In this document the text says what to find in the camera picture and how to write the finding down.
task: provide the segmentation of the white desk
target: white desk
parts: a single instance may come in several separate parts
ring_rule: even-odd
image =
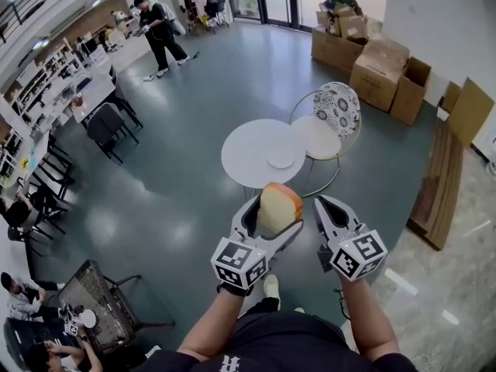
[[[20,177],[24,182],[27,182],[34,170],[40,165],[40,161],[48,153],[48,139],[50,133],[45,133],[43,137],[35,145],[32,138],[22,141],[19,151],[15,155],[15,168],[10,174],[7,181],[4,183],[4,188],[10,188],[15,185],[17,178]],[[22,161],[27,159],[27,165],[22,167]]]
[[[114,90],[115,85],[109,75],[95,75],[81,91],[83,105],[72,109],[76,122],[83,122]]]
[[[269,160],[281,152],[292,163],[276,168]],[[291,180],[305,162],[305,145],[285,122],[261,119],[247,122],[227,137],[222,147],[226,173],[248,188],[265,188],[270,182]]]

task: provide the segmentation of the seated person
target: seated person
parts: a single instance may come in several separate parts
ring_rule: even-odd
[[[102,372],[102,363],[96,357],[85,331],[80,328],[77,334],[81,337],[83,349],[72,346],[58,346],[54,342],[42,342],[31,346],[26,364],[32,372],[69,372],[79,370],[78,367],[85,358],[85,353],[91,364],[90,372]],[[69,354],[60,358],[59,354]]]
[[[3,272],[0,276],[2,287],[9,292],[7,309],[11,319],[31,320],[42,317],[46,322],[59,318],[59,309],[46,307],[43,303],[47,299],[46,291],[58,291],[64,284],[56,284],[51,281],[23,280],[16,277],[15,280],[9,274]]]
[[[20,229],[31,229],[34,225],[40,223],[44,213],[52,216],[60,212],[57,210],[57,200],[48,186],[42,184],[38,190],[33,193],[30,200],[21,192],[16,195],[17,201],[12,203],[10,208],[7,207],[5,200],[0,202],[0,215],[11,227]]]

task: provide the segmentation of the white sneaker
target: white sneaker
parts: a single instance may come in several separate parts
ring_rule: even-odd
[[[169,71],[169,68],[163,69],[162,71],[157,72],[157,77],[161,78],[164,74],[166,74]]]
[[[177,64],[178,64],[179,66],[181,66],[181,65],[184,65],[187,61],[189,61],[189,55],[188,55],[188,56],[186,56],[184,59],[180,59],[180,60],[178,60],[178,61],[177,61]]]
[[[279,296],[279,280],[273,274],[267,276],[265,281],[263,282],[263,292],[265,292],[265,296],[267,298],[276,298],[279,299],[279,305],[277,310],[281,309],[281,297]]]

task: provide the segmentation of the white shirt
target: white shirt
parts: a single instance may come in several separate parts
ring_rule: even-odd
[[[73,372],[79,370],[78,366],[76,365],[76,363],[74,362],[71,356],[65,356],[64,358],[61,358],[60,363],[62,364],[64,370],[66,370],[67,372]]]
[[[33,313],[40,310],[41,303],[38,299],[34,299],[33,303],[29,303],[28,298],[23,294],[27,288],[40,290],[40,286],[33,280],[25,280],[21,277],[12,278],[15,283],[21,288],[18,294],[11,294],[9,292],[9,299],[7,300],[7,309],[9,310],[9,317],[11,319],[21,319],[29,321]]]

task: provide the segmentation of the marble floor tile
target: marble floor tile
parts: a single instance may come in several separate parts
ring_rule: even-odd
[[[372,286],[419,371],[476,371],[496,354],[495,195],[484,162],[465,150],[445,249],[433,250],[406,229]],[[392,281],[391,270],[416,293]],[[349,322],[343,331],[351,337]]]

